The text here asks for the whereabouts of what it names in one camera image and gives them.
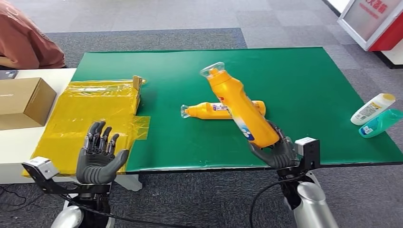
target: person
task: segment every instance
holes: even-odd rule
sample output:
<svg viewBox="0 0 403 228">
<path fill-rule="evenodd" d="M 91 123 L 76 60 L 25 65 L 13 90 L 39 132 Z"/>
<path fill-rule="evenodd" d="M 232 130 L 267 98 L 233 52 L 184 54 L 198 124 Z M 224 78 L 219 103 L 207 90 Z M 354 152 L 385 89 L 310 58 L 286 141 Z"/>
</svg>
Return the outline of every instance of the person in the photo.
<svg viewBox="0 0 403 228">
<path fill-rule="evenodd" d="M 11 3 L 0 0 L 0 70 L 66 68 L 63 51 Z"/>
</svg>

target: green table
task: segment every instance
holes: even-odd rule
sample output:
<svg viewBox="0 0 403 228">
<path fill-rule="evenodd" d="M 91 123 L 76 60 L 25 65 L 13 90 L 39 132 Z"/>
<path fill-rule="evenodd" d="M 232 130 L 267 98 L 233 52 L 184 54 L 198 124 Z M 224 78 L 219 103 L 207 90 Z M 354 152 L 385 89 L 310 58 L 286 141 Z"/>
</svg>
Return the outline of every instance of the green table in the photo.
<svg viewBox="0 0 403 228">
<path fill-rule="evenodd" d="M 134 143 L 126 172 L 266 167 L 232 120 L 180 117 L 182 104 L 217 102 L 199 71 L 219 61 L 293 140 L 320 139 L 322 166 L 403 162 L 386 133 L 365 139 L 350 123 L 363 101 L 321 47 L 86 53 L 72 80 L 148 81 L 137 112 L 151 117 L 148 138 Z"/>
</svg>

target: yellow bottle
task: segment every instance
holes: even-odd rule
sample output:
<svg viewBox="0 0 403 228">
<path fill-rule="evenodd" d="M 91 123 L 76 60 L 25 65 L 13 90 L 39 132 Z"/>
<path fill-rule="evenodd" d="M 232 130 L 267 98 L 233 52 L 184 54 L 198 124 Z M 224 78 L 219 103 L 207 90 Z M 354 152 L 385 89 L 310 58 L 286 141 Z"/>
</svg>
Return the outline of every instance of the yellow bottle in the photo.
<svg viewBox="0 0 403 228">
<path fill-rule="evenodd" d="M 212 91 L 228 107 L 233 120 L 250 143 L 264 148 L 279 141 L 277 132 L 255 108 L 243 90 L 243 84 L 231 77 L 218 62 L 200 71 L 207 78 Z"/>
<path fill-rule="evenodd" d="M 261 115 L 266 114 L 266 106 L 263 101 L 252 101 Z M 182 118 L 197 117 L 203 120 L 228 120 L 232 116 L 222 103 L 203 102 L 194 106 L 181 106 Z"/>
</svg>

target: wire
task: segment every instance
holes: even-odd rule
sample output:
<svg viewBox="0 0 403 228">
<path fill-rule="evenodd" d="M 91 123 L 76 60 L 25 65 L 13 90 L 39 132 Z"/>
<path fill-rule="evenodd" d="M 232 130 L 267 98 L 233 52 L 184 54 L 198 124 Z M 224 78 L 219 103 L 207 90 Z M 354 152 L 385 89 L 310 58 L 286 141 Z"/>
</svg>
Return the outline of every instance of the wire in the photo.
<svg viewBox="0 0 403 228">
<path fill-rule="evenodd" d="M 16 195 L 18 198 L 23 199 L 24 202 L 22 202 L 22 203 L 20 203 L 20 204 L 16 204 L 16 205 L 14 205 L 14 204 L 9 204 L 9 203 L 2 203 L 2 202 L 0 202 L 0 204 L 5 204 L 5 205 L 8 205 L 8 206 L 12 206 L 12 207 L 18 207 L 18 206 L 24 205 L 24 203 L 27 202 L 27 198 L 25 198 L 25 197 L 23 197 L 23 196 L 20 196 L 20 195 L 19 195 L 18 193 L 16 193 L 16 192 L 13 192 L 13 191 L 10 191 L 10 190 L 7 190 L 7 189 L 6 189 L 6 187 L 9 187 L 9 186 L 12 186 L 12 185 L 14 185 L 14 184 L 9 184 L 9 185 L 6 185 L 6 186 L 4 186 L 4 187 L 3 187 L 3 186 L 0 186 L 0 189 L 3 190 L 0 195 L 3 195 L 3 193 L 5 193 L 5 192 L 12 193 L 12 194 Z"/>
<path fill-rule="evenodd" d="M 276 184 L 281 184 L 284 182 L 291 182 L 291 181 L 297 181 L 299 179 L 301 179 L 301 177 L 303 177 L 307 172 L 302 173 L 301 175 L 294 177 L 294 178 L 290 178 L 290 179 L 285 179 L 285 180 L 279 180 L 276 181 L 264 188 L 262 188 L 256 195 L 255 197 L 253 197 L 252 203 L 250 205 L 250 210 L 249 210 L 249 224 L 250 224 L 250 228 L 253 228 L 253 208 L 255 207 L 256 201 L 258 200 L 259 196 L 264 193 L 267 189 L 275 186 Z"/>
<path fill-rule="evenodd" d="M 14 185 L 14 184 L 9 184 L 9 185 L 6 185 L 6 186 L 4 186 L 4 187 L 3 187 L 3 186 L 0 186 L 0 189 L 3 190 L 3 191 L 0 193 L 0 196 L 1 196 L 3 193 L 8 192 L 8 193 L 12 193 L 12 194 L 16 195 L 17 197 L 23 199 L 24 202 L 19 203 L 19 204 L 9 204 L 9 203 L 2 203 L 2 202 L 0 202 L 0 204 L 4 204 L 4 205 L 7 205 L 7 206 L 11 206 L 11 207 L 18 207 L 18 206 L 24 205 L 24 204 L 27 202 L 27 198 L 25 198 L 25 197 L 23 197 L 23 196 L 20 196 L 20 195 L 19 195 L 18 193 L 16 193 L 16 192 L 13 192 L 13 191 L 10 191 L 10 190 L 7 190 L 7 189 L 6 189 L 6 187 L 9 187 L 9 186 L 12 186 L 12 185 Z M 34 202 L 35 202 L 37 199 L 39 199 L 41 196 L 43 196 L 43 194 L 42 194 L 42 195 L 39 195 L 39 196 L 36 197 L 33 201 L 29 202 L 28 204 L 26 204 L 25 206 L 22 206 L 22 207 L 20 207 L 20 208 L 13 209 L 13 210 L 4 210 L 4 209 L 1 209 L 1 210 L 2 210 L 2 211 L 5 211 L 5 212 L 13 212 L 13 211 L 21 210 L 21 209 L 23 209 L 23 208 L 25 208 L 25 207 L 31 205 L 32 203 L 34 203 Z"/>
<path fill-rule="evenodd" d="M 34 203 L 35 201 L 37 201 L 39 198 L 41 198 L 41 197 L 44 196 L 44 195 L 45 195 L 45 194 L 42 194 L 42 195 L 37 196 L 33 201 L 27 203 L 26 205 L 24 205 L 24 206 L 22 206 L 22 207 L 20 207 L 20 208 L 13 209 L 13 210 L 2 210 L 2 211 L 5 211 L 5 212 L 13 212 L 13 211 L 16 211 L 16 210 L 21 210 L 21 209 L 26 208 L 27 206 L 31 205 L 32 203 Z"/>
<path fill-rule="evenodd" d="M 136 219 L 131 219 L 131 218 L 125 218 L 125 217 L 120 217 L 120 216 L 116 216 L 116 215 L 112 215 L 109 213 L 104 213 L 101 211 L 97 211 L 94 209 L 91 209 L 89 207 L 86 207 L 82 204 L 79 204 L 77 202 L 74 202 L 73 199 L 71 199 L 68 196 L 65 195 L 60 195 L 61 198 L 69 201 L 71 204 L 83 209 L 83 210 L 87 210 L 89 212 L 98 214 L 98 215 L 102 215 L 102 216 L 107 216 L 110 218 L 114 218 L 114 219 L 119 219 L 119 220 L 123 220 L 123 221 L 129 221 L 129 222 L 135 222 L 135 223 L 140 223 L 140 224 L 145 224 L 145 225 L 151 225 L 151 226 L 156 226 L 156 227 L 168 227 L 168 228 L 196 228 L 195 226 L 183 226 L 183 225 L 171 225 L 171 224 L 164 224 L 164 223 L 159 223 L 159 222 L 147 222 L 147 221 L 141 221 L 141 220 L 136 220 Z"/>
</svg>

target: brown box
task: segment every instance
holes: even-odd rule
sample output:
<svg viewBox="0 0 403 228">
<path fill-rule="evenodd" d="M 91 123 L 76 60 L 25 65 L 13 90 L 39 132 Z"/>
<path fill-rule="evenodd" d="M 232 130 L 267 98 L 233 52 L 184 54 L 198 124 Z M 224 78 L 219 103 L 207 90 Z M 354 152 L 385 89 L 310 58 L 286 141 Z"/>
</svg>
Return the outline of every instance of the brown box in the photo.
<svg viewBox="0 0 403 228">
<path fill-rule="evenodd" d="M 55 97 L 42 78 L 0 80 L 0 130 L 44 126 Z"/>
</svg>

